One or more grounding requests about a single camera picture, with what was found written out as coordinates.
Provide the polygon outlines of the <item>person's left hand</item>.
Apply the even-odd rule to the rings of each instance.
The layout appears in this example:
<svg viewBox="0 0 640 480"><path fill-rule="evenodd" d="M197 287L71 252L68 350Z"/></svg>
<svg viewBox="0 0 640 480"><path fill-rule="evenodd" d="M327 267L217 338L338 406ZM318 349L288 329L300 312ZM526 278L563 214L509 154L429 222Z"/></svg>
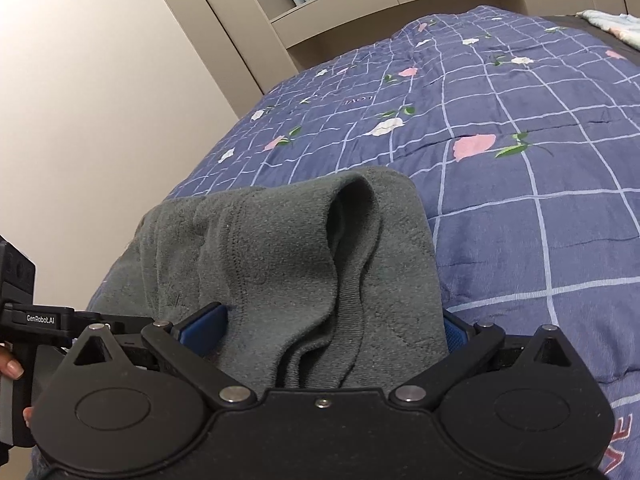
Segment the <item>person's left hand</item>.
<svg viewBox="0 0 640 480"><path fill-rule="evenodd" d="M3 344L0 347L0 370L1 375L9 377L12 380L20 379L24 374L20 362L14 359L14 356L12 356L11 352L9 352ZM32 406L23 410L23 418L28 428L30 428L30 422L32 421L33 410Z"/></svg>

